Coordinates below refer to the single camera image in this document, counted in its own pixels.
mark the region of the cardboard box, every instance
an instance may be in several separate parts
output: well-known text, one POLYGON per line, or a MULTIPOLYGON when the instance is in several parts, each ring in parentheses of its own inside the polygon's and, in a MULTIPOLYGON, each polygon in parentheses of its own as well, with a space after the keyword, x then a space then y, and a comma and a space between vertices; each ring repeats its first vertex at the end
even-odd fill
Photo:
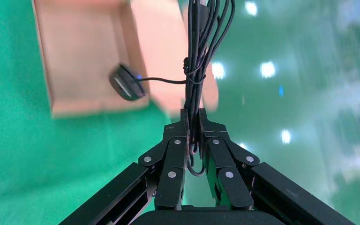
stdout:
MULTIPOLYGON (((53 117, 137 109, 150 99, 179 114, 184 85, 143 82, 148 96, 129 102, 108 82, 119 62, 142 77, 185 79, 188 41, 177 1, 34 0, 34 12, 53 117)), ((209 86, 204 99, 214 96, 209 86)))

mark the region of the metal bolt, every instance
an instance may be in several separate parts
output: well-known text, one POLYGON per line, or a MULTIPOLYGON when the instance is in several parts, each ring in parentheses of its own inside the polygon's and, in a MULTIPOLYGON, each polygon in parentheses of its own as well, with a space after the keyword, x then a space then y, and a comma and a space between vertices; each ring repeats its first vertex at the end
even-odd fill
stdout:
POLYGON ((233 178, 234 174, 232 172, 225 172, 225 176, 228 178, 233 178))
POLYGON ((170 177, 170 178, 176 177, 176 172, 170 171, 170 172, 168 173, 168 177, 170 177))
POLYGON ((251 157, 251 156, 248 156, 248 157, 246 157, 246 160, 248 162, 253 162, 255 159, 253 157, 251 157))

